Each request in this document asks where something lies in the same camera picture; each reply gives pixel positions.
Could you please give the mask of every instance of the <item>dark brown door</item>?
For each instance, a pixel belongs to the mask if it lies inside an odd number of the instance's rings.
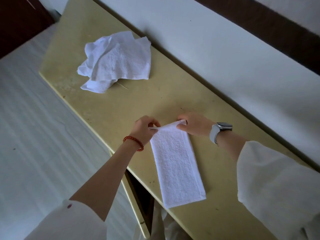
[[[0,58],[53,23],[39,0],[0,0]]]

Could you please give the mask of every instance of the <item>white sleeve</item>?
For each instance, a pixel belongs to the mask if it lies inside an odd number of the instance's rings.
[[[320,239],[320,174],[256,141],[237,162],[238,200],[278,239]]]
[[[64,200],[50,212],[25,240],[106,240],[107,227],[87,205]]]

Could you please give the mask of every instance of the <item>dark brown stripe on wall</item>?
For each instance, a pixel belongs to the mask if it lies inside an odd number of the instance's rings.
[[[254,0],[195,0],[320,75],[320,37]]]

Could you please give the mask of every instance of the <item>smartwatch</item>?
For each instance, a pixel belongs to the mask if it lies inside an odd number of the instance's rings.
[[[218,122],[212,126],[210,132],[210,140],[214,144],[218,144],[216,141],[216,137],[220,131],[232,131],[232,125],[226,122]]]

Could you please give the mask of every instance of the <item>folded towel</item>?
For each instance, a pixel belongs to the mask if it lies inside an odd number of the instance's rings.
[[[188,133],[176,128],[180,123],[186,125],[185,120],[180,120],[150,127],[158,129],[151,139],[151,147],[167,209],[206,199]]]
[[[78,67],[78,74],[90,79],[83,90],[104,93],[118,79],[149,79],[151,66],[150,41],[134,39],[130,31],[114,33],[87,43],[87,59]]]

